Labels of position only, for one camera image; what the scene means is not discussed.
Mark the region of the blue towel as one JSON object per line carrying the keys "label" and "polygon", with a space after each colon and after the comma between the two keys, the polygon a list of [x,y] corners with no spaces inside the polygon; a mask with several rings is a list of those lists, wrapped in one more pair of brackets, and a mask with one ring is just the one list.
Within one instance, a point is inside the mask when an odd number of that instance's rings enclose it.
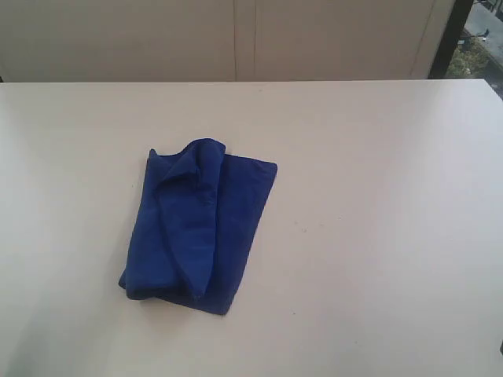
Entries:
{"label": "blue towel", "polygon": [[151,151],[119,278],[127,297],[227,314],[276,175],[275,163],[210,138],[174,155]]}

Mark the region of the black window frame post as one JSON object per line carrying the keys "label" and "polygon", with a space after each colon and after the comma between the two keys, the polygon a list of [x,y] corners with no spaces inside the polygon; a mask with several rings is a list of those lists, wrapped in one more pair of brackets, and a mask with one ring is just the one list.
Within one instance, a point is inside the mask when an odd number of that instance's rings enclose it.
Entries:
{"label": "black window frame post", "polygon": [[453,8],[428,73],[428,79],[444,78],[473,2],[473,0],[456,0],[453,3]]}

